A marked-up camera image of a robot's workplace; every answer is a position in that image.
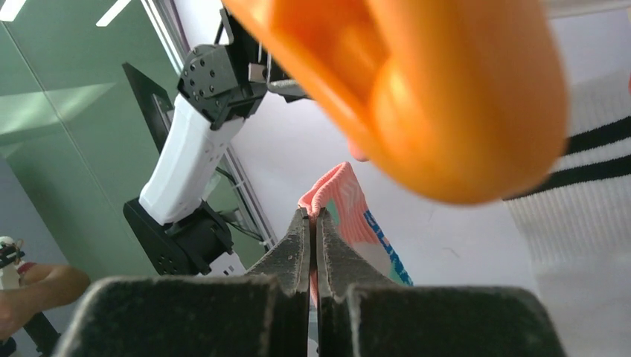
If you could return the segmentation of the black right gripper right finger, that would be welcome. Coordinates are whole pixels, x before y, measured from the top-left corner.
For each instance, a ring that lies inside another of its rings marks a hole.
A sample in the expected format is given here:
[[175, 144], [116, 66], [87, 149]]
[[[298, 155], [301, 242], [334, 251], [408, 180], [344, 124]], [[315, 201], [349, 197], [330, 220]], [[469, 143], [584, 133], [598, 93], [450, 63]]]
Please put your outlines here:
[[510, 286], [402, 286], [315, 221], [321, 356], [564, 356], [547, 310]]

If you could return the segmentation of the orange clothespin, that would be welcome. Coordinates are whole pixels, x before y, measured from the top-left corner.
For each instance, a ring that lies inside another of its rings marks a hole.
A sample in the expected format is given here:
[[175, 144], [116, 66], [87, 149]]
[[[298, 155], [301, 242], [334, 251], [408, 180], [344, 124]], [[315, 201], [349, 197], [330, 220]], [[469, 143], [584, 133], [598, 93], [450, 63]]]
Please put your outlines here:
[[416, 194], [471, 205], [522, 193], [566, 148], [566, 81], [538, 1], [225, 5]]

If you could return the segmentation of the pink sock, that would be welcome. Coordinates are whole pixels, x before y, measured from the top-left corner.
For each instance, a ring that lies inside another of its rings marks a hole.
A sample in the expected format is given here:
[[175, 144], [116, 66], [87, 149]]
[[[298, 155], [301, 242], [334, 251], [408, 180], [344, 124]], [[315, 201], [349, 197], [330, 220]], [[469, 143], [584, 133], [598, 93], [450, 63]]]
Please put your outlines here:
[[349, 162], [342, 162], [325, 173], [298, 200], [298, 206], [307, 210], [311, 221], [315, 221], [324, 208], [332, 216], [333, 226], [342, 240], [360, 257], [395, 283], [414, 285], [397, 252], [370, 212]]

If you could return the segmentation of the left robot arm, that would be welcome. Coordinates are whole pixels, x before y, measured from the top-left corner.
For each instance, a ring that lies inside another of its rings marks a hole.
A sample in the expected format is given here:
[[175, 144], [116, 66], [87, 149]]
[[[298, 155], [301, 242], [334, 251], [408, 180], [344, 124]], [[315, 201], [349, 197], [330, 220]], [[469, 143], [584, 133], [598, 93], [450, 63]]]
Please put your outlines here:
[[291, 103], [306, 92], [226, 9], [219, 29], [224, 45], [197, 45], [187, 55], [177, 94], [166, 91], [130, 64], [132, 86], [159, 158], [124, 216], [161, 275], [207, 275], [211, 264], [231, 253], [231, 232], [205, 201], [204, 191], [225, 155], [268, 93]]

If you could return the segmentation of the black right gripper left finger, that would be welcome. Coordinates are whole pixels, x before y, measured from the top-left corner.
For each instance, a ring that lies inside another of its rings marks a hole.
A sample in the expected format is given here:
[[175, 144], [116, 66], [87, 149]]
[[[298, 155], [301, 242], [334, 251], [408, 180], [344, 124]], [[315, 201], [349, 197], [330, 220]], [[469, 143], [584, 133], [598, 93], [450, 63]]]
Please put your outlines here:
[[109, 277], [77, 307], [56, 356], [305, 356], [310, 221], [244, 275]]

